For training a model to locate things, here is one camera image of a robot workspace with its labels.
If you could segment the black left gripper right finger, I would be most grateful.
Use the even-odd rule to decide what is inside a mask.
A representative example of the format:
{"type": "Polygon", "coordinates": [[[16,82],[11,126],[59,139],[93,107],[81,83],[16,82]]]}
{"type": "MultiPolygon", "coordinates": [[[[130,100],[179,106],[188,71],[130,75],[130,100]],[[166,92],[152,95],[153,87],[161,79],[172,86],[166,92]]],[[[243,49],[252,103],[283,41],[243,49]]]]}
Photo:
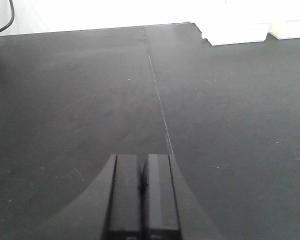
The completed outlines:
{"type": "Polygon", "coordinates": [[[149,154],[142,171],[145,240],[220,240],[173,154],[149,154]]]}

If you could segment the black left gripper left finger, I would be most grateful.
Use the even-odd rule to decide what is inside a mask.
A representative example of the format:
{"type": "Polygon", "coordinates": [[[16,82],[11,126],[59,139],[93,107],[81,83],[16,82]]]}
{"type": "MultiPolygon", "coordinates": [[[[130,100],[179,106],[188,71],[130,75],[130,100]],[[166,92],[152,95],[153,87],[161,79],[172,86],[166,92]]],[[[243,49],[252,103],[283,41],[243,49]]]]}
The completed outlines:
{"type": "Polygon", "coordinates": [[[139,240],[141,176],[135,155],[112,154],[99,175],[43,226],[45,240],[139,240]]]}

